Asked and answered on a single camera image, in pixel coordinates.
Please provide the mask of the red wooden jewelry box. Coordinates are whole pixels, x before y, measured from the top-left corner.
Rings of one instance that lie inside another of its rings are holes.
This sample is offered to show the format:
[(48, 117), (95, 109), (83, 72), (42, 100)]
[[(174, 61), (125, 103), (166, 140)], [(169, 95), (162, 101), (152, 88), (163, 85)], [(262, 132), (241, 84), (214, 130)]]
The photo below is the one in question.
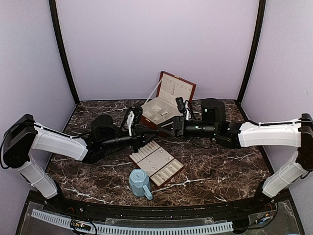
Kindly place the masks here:
[(161, 71), (159, 82), (152, 91), (156, 93), (156, 97), (153, 98), (150, 94), (141, 106), (143, 110), (141, 122), (151, 129), (156, 129), (158, 124), (174, 116), (181, 116), (176, 98), (182, 97), (183, 100), (192, 101), (195, 89), (195, 83)]

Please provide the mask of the red jewelry tray insert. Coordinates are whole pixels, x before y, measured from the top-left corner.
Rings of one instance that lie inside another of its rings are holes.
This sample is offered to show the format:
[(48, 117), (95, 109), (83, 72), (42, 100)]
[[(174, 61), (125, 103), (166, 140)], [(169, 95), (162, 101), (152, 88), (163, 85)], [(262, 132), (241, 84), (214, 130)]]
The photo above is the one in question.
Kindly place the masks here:
[(168, 183), (184, 165), (155, 141), (147, 143), (137, 153), (129, 155), (130, 160), (149, 176), (158, 188)]

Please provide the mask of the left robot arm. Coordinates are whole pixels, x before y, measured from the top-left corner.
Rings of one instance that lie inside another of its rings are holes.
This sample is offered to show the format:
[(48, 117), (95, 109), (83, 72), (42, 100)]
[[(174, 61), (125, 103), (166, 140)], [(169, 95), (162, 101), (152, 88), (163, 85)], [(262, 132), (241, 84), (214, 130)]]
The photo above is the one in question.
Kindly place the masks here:
[(69, 203), (57, 183), (30, 156), (31, 150), (42, 150), (94, 164), (109, 151), (132, 147), (139, 149), (158, 136), (159, 132), (138, 126), (138, 118), (128, 116), (128, 128), (114, 125), (110, 115), (100, 115), (91, 122), (91, 131), (71, 136), (37, 123), (25, 114), (5, 133), (0, 144), (0, 165), (16, 169), (41, 195), (50, 199), (50, 206), (58, 213), (66, 213)]

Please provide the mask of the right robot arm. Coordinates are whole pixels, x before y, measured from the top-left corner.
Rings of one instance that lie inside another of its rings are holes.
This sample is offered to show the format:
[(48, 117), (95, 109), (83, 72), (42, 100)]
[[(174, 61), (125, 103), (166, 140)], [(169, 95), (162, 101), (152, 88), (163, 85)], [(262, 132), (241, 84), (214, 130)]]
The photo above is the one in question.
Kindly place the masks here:
[(261, 212), (268, 201), (303, 174), (313, 170), (313, 119), (309, 114), (283, 122), (228, 122), (223, 102), (207, 98), (201, 101), (201, 119), (192, 119), (192, 109), (176, 98), (179, 116), (157, 125), (170, 136), (213, 138), (220, 146), (240, 149), (251, 146), (291, 146), (296, 151), (279, 171), (259, 184), (250, 209)]

